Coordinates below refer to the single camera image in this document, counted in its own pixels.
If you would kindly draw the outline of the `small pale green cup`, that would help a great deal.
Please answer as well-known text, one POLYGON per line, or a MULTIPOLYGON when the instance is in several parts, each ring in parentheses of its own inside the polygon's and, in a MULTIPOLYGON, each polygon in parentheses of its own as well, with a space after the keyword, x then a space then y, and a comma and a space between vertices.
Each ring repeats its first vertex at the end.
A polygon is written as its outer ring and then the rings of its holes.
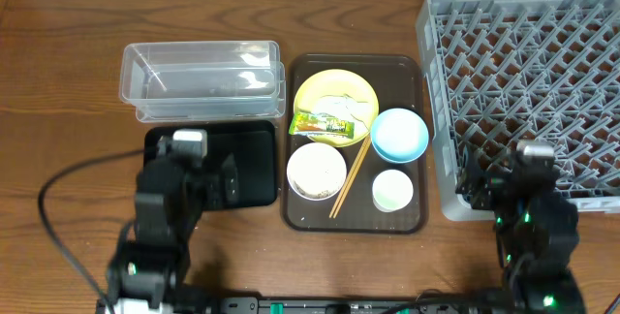
POLYGON ((373 204, 382 212, 393 212, 407 206, 414 196, 414 186, 405 173, 386 170, 372 183, 373 204))

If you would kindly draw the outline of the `light blue bowl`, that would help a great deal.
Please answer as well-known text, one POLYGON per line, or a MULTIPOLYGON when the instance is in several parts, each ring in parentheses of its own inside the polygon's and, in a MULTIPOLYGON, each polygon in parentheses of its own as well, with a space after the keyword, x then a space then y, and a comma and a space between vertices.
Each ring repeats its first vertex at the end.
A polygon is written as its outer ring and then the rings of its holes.
POLYGON ((381 112, 372 123, 371 142, 377 154, 392 164, 419 159, 429 145, 428 128, 420 115, 407 109, 381 112))

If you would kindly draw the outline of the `white bowl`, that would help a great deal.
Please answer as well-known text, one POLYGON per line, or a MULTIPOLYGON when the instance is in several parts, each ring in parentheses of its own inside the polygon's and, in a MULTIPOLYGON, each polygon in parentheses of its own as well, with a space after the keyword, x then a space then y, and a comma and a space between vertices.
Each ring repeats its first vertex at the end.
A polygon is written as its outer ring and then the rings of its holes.
POLYGON ((336 195, 344 186, 347 174, 343 155, 320 142, 301 146, 287 164, 291 189, 308 201, 322 201, 336 195))

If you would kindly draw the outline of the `green snack wrapper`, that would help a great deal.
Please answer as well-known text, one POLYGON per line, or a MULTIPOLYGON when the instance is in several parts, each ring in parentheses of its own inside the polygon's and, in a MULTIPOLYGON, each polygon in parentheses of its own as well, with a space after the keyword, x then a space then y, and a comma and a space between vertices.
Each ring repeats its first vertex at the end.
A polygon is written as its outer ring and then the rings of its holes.
POLYGON ((298 111, 293 116, 289 134, 352 139, 355 136, 355 123, 325 113, 298 111))

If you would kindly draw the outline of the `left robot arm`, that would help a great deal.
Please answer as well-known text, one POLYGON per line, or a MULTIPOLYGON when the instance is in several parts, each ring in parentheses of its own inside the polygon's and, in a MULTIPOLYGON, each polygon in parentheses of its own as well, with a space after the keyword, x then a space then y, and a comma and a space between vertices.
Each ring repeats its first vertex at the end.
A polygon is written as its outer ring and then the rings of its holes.
POLYGON ((202 214, 239 203, 233 155, 209 164, 207 133, 181 129, 149 148, 137 176, 136 217, 108 264, 102 313, 215 313, 219 301, 184 283, 189 239, 202 214))

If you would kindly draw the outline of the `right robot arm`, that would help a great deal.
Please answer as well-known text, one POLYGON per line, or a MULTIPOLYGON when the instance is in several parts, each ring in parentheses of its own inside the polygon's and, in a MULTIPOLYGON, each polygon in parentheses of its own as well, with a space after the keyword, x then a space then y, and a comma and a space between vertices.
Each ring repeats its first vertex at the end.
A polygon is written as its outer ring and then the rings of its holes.
POLYGON ((556 191, 559 178, 554 149, 544 141, 520 141, 506 173, 483 170, 466 148, 457 178, 455 192, 470 197, 471 209, 493 213, 503 287, 529 313, 586 311, 569 268, 578 211, 556 191))

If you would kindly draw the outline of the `grey dishwasher rack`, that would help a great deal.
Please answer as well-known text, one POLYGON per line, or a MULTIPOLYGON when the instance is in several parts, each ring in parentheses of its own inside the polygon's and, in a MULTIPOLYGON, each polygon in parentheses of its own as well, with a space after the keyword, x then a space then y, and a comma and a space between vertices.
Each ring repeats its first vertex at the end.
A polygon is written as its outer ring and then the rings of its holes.
POLYGON ((580 211, 618 211, 619 0, 425 0, 416 31, 449 220, 490 218, 457 193, 461 167, 503 173, 521 140, 553 146, 580 211))

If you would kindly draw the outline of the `black plastic tray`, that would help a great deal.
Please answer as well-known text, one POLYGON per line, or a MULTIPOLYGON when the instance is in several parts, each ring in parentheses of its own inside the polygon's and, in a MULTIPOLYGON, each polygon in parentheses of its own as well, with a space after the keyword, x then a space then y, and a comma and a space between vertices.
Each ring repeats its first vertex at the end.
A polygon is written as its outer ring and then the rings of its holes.
POLYGON ((222 209, 266 206, 277 198, 277 164, 275 127, 266 120, 181 124, 160 126, 149 130, 144 137, 146 147, 154 146, 160 138, 180 129, 205 130, 207 155, 204 164, 215 169, 228 156, 234 158, 238 172, 236 197, 221 203, 222 209))

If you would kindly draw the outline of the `clear plastic bin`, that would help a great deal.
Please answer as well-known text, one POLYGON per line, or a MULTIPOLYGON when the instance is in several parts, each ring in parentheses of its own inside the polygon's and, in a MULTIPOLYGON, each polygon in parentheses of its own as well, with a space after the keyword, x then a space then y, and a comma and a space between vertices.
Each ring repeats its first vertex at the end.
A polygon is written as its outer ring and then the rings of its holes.
POLYGON ((285 67, 274 41, 129 44, 119 98, 142 123, 280 118, 285 67))

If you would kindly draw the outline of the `yellow plate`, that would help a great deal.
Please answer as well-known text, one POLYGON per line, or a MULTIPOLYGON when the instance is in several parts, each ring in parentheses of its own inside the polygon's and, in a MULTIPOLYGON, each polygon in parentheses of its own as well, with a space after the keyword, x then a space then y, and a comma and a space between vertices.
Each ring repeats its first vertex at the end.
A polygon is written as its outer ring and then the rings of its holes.
POLYGON ((294 113, 311 112, 315 103, 324 96, 348 95, 359 102, 372 105, 371 113, 365 117, 368 129, 356 130, 352 139, 334 136, 308 136, 311 141, 322 142, 334 147, 346 147, 362 141, 368 134, 372 122, 379 113, 379 101, 370 83, 360 75, 343 69, 328 69, 306 78, 295 93, 294 113))

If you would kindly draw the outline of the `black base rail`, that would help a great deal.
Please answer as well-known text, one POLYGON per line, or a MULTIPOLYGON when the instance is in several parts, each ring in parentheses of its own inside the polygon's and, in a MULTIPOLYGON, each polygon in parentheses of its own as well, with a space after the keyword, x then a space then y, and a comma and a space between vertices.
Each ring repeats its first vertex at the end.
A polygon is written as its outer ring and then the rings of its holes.
MULTIPOLYGON (((381 314, 406 301, 319 299, 319 298, 224 298, 221 314, 381 314)), ((457 304, 417 304, 400 310, 402 314, 502 313, 502 310, 480 309, 457 304)))

